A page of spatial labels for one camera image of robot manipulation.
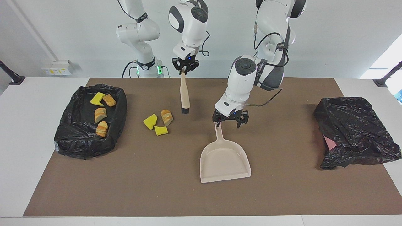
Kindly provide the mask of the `pink plastic bin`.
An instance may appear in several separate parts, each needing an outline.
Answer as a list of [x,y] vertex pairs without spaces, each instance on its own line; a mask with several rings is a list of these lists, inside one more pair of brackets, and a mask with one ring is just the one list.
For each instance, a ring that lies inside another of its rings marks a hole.
[[325,144],[326,152],[329,152],[330,150],[334,149],[337,146],[335,141],[327,138],[324,135],[323,135],[323,142]]

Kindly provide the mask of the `black trash bag lined bin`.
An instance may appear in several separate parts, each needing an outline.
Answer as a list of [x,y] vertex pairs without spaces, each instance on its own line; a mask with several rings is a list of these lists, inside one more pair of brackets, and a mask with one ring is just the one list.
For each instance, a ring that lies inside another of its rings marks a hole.
[[[104,106],[108,124],[105,137],[96,134],[98,123],[95,111],[99,106],[90,103],[97,93],[110,94],[113,107]],[[57,127],[54,143],[57,153],[78,159],[90,159],[112,151],[121,136],[127,116],[127,98],[124,90],[103,83],[81,86],[72,95]]]

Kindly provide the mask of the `white wall socket box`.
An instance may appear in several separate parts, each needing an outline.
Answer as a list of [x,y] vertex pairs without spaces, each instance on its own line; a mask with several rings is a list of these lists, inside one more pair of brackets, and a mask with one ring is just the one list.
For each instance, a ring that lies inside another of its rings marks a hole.
[[71,76],[75,69],[70,60],[58,60],[47,65],[44,65],[42,71],[45,75],[62,75]]

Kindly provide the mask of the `brown table mat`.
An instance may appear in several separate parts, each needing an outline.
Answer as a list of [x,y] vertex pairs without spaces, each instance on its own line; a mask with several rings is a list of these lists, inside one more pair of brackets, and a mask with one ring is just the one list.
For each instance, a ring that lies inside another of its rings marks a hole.
[[[53,153],[24,216],[242,216],[402,214],[402,196],[383,165],[320,169],[324,143],[313,112],[342,96],[330,78],[285,78],[267,106],[250,108],[224,137],[245,150],[249,178],[202,184],[199,159],[215,141],[212,114],[224,79],[188,79],[190,113],[180,111],[178,79],[91,78],[121,87],[128,109],[115,149],[89,160]],[[173,122],[157,136],[143,120]]]

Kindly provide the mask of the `green and yellow sponge piece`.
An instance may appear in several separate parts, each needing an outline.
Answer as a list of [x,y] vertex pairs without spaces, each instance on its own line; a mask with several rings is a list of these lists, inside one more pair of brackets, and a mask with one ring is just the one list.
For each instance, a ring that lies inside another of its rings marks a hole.
[[90,100],[90,103],[97,106],[104,106],[104,104],[102,104],[101,101],[105,96],[106,94],[97,92],[95,96]]

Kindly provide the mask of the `crumpled black trash bag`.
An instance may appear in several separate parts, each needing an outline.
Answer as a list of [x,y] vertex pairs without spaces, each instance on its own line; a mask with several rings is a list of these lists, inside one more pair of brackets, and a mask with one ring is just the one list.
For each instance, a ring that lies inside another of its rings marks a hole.
[[320,168],[376,165],[402,159],[372,105],[362,97],[322,98],[313,112],[323,138],[335,142],[326,147]]

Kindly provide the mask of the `orange striped croissant piece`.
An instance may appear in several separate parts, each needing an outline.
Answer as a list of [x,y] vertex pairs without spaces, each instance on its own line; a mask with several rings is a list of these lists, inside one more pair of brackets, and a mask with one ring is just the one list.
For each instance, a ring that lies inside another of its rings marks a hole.
[[107,136],[108,128],[109,128],[109,126],[108,126],[107,122],[101,121],[98,123],[95,133],[98,136],[105,138]]
[[173,115],[170,110],[164,109],[161,111],[160,114],[161,114],[163,123],[166,127],[169,126],[173,122],[174,118],[173,118]]

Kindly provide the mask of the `pale flaky croissant piece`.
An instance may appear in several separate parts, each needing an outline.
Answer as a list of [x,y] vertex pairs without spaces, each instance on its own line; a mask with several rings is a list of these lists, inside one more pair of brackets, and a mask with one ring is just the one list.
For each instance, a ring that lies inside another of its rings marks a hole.
[[105,108],[97,108],[94,112],[94,122],[99,123],[104,118],[107,117],[107,112]]

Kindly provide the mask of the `beige plastic dustpan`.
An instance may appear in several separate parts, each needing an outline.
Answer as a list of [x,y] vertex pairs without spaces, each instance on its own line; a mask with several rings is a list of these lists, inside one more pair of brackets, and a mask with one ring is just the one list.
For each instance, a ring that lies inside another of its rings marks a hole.
[[214,123],[216,140],[204,147],[200,156],[201,183],[251,177],[251,167],[245,150],[223,137],[222,126]]

